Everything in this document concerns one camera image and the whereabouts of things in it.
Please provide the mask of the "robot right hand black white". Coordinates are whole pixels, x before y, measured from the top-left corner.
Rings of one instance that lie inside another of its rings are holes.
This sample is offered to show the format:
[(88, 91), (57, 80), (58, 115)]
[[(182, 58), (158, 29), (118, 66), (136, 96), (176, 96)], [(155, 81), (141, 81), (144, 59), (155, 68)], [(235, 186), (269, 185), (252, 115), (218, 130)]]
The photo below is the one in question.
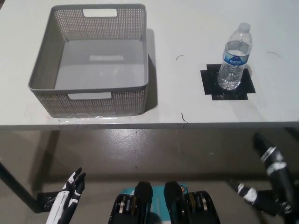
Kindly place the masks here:
[(243, 183), (232, 186), (245, 202), (271, 216), (281, 216), (286, 224), (299, 222), (299, 186), (295, 184), (279, 148), (259, 133), (253, 145), (271, 184), (271, 190), (256, 190)]

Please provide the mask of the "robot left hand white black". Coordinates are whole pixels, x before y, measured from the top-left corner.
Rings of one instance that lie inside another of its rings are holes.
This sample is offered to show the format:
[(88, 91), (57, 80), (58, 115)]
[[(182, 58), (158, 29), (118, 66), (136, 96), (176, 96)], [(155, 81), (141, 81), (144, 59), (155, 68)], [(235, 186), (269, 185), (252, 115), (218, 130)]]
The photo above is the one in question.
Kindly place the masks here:
[(48, 215), (46, 224), (69, 224), (85, 189), (85, 175), (78, 168), (59, 191)]

